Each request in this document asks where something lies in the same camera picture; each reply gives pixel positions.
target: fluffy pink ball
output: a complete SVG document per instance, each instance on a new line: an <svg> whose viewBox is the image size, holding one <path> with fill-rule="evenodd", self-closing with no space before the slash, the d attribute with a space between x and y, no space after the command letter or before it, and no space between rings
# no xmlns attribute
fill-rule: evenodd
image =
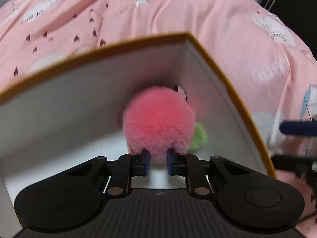
<svg viewBox="0 0 317 238"><path fill-rule="evenodd" d="M123 133L131 149L146 148L151 161L164 161L166 150L186 152L195 130L195 113L176 91L151 87L138 93L123 114Z"/></svg>

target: dark heart pattern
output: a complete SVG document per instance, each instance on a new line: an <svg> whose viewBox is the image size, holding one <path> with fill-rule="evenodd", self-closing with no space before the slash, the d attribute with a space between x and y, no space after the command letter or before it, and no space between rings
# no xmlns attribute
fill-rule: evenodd
<svg viewBox="0 0 317 238"><path fill-rule="evenodd" d="M100 40L100 47L103 47L106 44L106 41L104 41L103 39Z"/></svg>

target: green pom-pom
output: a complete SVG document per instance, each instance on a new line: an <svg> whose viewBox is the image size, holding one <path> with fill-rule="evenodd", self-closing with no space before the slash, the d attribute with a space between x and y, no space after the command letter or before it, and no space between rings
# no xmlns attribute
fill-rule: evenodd
<svg viewBox="0 0 317 238"><path fill-rule="evenodd" d="M207 142L207 134L205 130L203 129L203 126L200 123L196 122L195 132L194 132L193 138L191 139L189 150L197 150L206 142Z"/></svg>

